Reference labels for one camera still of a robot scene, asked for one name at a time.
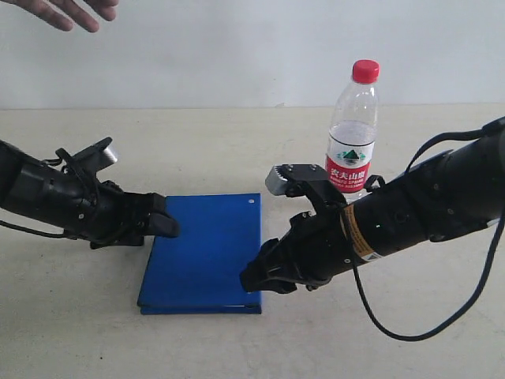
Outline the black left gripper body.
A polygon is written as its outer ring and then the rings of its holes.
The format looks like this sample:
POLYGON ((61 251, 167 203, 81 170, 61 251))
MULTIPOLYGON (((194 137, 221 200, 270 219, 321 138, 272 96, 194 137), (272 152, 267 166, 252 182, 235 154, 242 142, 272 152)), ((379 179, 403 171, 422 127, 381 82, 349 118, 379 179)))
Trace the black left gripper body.
POLYGON ((158 193, 125 192, 115 182, 98 186, 95 213, 87 219, 78 238, 90 247, 141 246, 148 235, 148 217, 166 211, 166 198, 158 193))

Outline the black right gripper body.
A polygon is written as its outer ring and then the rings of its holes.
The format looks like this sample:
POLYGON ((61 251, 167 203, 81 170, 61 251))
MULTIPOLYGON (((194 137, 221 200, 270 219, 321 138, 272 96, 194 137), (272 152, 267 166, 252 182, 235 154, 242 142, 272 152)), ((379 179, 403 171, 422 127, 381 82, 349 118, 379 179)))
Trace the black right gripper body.
POLYGON ((271 248, 271 289, 283 295, 302 285, 314 291, 352 269, 354 249, 342 220, 344 207, 325 202, 320 210, 290 218, 290 229, 271 248))

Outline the person's open hand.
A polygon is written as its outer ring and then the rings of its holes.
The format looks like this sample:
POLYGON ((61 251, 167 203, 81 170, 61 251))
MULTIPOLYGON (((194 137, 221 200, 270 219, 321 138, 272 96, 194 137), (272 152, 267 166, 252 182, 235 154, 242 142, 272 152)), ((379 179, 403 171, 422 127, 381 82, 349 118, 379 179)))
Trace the person's open hand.
POLYGON ((61 32, 72 31, 76 24, 88 33, 96 33, 99 31, 97 17, 106 22, 114 21, 117 17, 116 8, 120 2, 118 0, 84 1, 84 4, 95 15, 91 15, 78 1, 73 0, 18 0, 1 1, 1 3, 22 10, 61 32))

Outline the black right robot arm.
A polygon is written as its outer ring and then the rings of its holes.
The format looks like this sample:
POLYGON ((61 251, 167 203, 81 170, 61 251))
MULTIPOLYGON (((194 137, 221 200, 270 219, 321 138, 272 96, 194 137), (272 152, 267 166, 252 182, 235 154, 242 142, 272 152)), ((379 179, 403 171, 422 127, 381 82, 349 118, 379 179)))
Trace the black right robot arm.
POLYGON ((412 158, 386 182, 365 183, 366 194, 348 202, 315 164, 274 166, 266 177, 275 196, 306 197, 312 211, 290 219, 281 238, 266 241, 241 272, 248 292, 289 294, 316 289, 334 276, 414 246, 446 242, 484 230, 504 209, 504 120, 480 129, 441 133, 429 145, 459 141, 462 147, 427 160, 412 158))

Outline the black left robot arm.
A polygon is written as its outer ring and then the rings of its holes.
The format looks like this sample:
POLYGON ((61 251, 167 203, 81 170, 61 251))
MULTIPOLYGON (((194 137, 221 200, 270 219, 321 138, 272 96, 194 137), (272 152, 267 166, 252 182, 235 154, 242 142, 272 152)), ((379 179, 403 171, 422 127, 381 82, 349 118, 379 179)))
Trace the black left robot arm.
POLYGON ((98 180, 98 172, 118 160, 111 142, 105 137, 74 155, 59 148, 54 159, 40 160, 3 141, 2 209, 60 227, 59 238, 88 241, 93 250, 142 246, 147 236, 178 237, 164 196, 98 180))

